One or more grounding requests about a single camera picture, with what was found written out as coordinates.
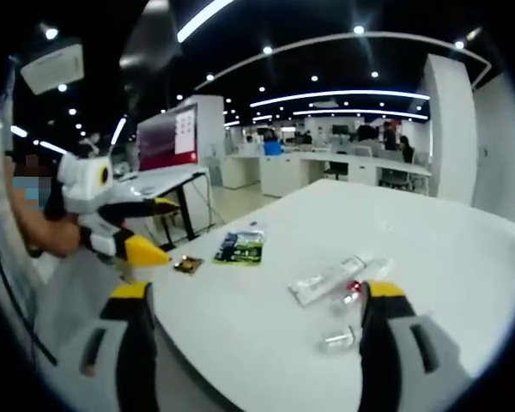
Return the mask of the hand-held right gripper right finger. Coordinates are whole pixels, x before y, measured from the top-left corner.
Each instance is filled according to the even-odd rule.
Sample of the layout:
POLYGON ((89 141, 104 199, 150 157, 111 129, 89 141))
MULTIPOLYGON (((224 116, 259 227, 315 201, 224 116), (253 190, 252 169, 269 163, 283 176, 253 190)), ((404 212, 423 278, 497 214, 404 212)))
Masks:
POLYGON ((360 287, 360 411, 446 411, 470 385, 456 342, 391 282, 360 287))

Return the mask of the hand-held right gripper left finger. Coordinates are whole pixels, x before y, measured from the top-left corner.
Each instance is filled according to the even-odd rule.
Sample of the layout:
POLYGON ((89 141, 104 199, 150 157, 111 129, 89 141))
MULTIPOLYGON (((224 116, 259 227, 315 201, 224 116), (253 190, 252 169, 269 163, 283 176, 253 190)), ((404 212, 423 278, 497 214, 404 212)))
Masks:
POLYGON ((157 411, 156 357, 152 284, 120 285, 61 348, 65 402, 74 411, 157 411))

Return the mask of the person's left hand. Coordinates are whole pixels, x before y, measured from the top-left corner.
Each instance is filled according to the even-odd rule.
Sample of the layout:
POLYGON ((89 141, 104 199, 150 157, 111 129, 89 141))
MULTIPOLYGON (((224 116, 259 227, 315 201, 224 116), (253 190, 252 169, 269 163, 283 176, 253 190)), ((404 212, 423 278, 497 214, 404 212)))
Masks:
POLYGON ((37 236, 38 246, 53 256, 65 258, 81 244, 81 228, 78 216, 67 214, 58 221, 44 220, 37 236))

